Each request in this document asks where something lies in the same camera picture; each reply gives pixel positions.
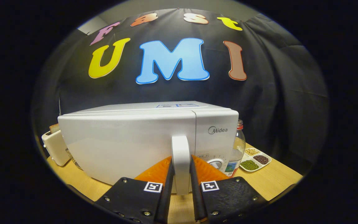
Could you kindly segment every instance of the wooden table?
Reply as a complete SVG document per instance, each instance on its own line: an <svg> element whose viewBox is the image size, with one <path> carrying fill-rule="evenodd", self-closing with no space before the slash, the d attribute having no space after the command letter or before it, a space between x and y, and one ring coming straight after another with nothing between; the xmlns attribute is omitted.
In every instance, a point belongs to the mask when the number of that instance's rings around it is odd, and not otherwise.
<svg viewBox="0 0 358 224"><path fill-rule="evenodd" d="M68 161L64 167L58 166L51 157L47 159L47 162L65 184L75 187L93 201L98 200L111 188L109 184L88 177L84 171L78 169L71 161ZM239 168L235 176L243 177L266 200L273 199L302 178L302 175L273 158L267 166L252 173ZM194 222L192 194L172 194L168 223L194 224Z"/></svg>

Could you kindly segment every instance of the microwave door handle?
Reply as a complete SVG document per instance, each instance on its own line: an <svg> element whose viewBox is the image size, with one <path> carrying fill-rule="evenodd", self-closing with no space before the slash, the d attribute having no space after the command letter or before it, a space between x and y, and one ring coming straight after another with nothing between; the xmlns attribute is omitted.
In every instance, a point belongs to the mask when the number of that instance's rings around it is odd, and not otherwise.
<svg viewBox="0 0 358 224"><path fill-rule="evenodd" d="M189 194L190 150L186 136L172 136L172 163L175 171L176 194Z"/></svg>

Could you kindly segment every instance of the black cloth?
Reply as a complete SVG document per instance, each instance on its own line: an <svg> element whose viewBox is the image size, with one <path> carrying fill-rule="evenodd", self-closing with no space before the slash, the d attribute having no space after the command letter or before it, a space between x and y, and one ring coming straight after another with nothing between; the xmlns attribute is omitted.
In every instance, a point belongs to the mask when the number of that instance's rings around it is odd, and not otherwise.
<svg viewBox="0 0 358 224"><path fill-rule="evenodd" d="M130 25L140 16L157 13L154 21ZM183 14L201 14L208 24L190 23ZM222 14L203 10L167 9L145 12L120 21L117 27L94 45L98 31L78 35L64 55L44 69L34 96L33 117L39 138L57 123L61 114L104 105L196 100L231 108L244 122L246 141L276 159L294 153L313 162L327 135L328 95L321 71L308 51L288 31L262 14L248 21L236 21L243 31L233 30L217 17ZM121 60L108 75L93 79L88 75L92 53L109 45L101 66L111 59L112 44L123 38ZM160 40L172 51L183 38L204 40L201 52L205 81L181 81L177 77L181 63L170 80L159 75L152 84L139 85L145 42ZM243 68L247 80L229 77L230 55L223 41L242 47Z"/></svg>

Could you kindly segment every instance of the microwave control knob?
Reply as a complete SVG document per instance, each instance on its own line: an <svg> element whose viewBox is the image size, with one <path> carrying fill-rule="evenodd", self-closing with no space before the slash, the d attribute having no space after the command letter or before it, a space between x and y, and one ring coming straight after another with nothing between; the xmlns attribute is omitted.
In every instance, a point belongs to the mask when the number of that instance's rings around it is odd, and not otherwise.
<svg viewBox="0 0 358 224"><path fill-rule="evenodd" d="M208 161L208 163L211 164L216 169L220 169L222 167L223 160L221 160L221 159L212 159L212 160Z"/></svg>

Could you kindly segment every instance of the brown letter i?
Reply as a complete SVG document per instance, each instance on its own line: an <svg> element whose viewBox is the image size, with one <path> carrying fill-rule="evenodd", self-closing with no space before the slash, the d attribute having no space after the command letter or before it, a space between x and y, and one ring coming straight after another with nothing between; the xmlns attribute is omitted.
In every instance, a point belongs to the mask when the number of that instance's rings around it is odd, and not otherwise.
<svg viewBox="0 0 358 224"><path fill-rule="evenodd" d="M230 41L225 40L223 44L229 49L230 61L232 63L232 69L229 71L230 78L244 81L247 79L247 74L244 72L243 59L241 57L243 49L238 44Z"/></svg>

